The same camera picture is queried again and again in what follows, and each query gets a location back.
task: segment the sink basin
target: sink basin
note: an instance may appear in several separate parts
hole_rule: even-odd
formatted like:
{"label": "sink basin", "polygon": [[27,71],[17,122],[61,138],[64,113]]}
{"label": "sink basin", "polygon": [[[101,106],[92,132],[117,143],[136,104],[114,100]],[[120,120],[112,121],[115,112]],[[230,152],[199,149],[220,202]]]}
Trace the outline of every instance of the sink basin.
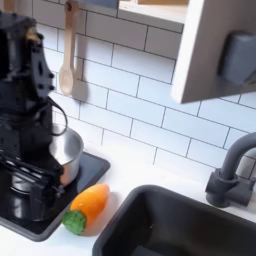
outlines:
{"label": "sink basin", "polygon": [[255,256],[256,224],[157,186],[134,189],[93,256]]}

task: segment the white countertop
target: white countertop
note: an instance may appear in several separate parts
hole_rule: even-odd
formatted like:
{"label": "white countertop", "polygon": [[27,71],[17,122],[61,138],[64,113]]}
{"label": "white countertop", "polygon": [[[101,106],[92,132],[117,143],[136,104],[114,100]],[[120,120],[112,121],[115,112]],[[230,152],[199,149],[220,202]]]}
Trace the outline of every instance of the white countertop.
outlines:
{"label": "white countertop", "polygon": [[[0,248],[3,256],[71,256],[92,255],[92,247],[100,232],[109,222],[113,214],[121,205],[130,191],[140,185],[155,184],[168,188],[174,192],[207,203],[205,200],[205,186],[187,177],[178,176],[170,171],[155,168],[145,163],[127,161],[117,152],[104,151],[103,148],[89,147],[89,153],[107,159],[111,169],[99,181],[110,186],[111,196],[108,205],[86,236],[76,236],[68,232],[61,225],[46,241],[36,243],[16,233],[0,227]],[[249,207],[231,206],[225,211],[256,222],[256,197],[253,196]]]}

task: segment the metal bowl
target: metal bowl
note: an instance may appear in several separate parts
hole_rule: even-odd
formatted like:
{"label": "metal bowl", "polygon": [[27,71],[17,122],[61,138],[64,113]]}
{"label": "metal bowl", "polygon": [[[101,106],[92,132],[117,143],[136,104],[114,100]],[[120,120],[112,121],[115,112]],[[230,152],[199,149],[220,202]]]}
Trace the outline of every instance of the metal bowl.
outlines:
{"label": "metal bowl", "polygon": [[[54,133],[61,133],[64,128],[63,125],[53,124]],[[53,136],[50,152],[64,167],[64,173],[61,176],[61,183],[64,187],[70,184],[78,174],[83,148],[81,136],[70,128],[67,128],[66,132],[60,136]]]}

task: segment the toy carrot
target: toy carrot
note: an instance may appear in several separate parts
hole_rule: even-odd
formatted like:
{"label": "toy carrot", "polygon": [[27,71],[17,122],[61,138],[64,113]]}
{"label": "toy carrot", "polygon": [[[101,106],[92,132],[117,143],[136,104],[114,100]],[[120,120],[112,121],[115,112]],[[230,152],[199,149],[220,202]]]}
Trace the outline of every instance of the toy carrot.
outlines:
{"label": "toy carrot", "polygon": [[106,184],[94,185],[80,193],[64,214],[62,223],[76,235],[81,235],[104,210],[110,194]]}

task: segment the cabinet door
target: cabinet door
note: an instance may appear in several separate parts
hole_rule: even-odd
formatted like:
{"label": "cabinet door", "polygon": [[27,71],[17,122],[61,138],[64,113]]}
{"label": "cabinet door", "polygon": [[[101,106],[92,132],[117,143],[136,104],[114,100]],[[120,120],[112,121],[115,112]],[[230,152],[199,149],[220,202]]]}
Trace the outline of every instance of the cabinet door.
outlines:
{"label": "cabinet door", "polygon": [[256,0],[190,0],[172,97],[179,103],[256,91],[218,76],[227,36],[233,31],[256,35]]}
{"label": "cabinet door", "polygon": [[101,5],[108,8],[118,8],[118,0],[78,0],[81,3]]}

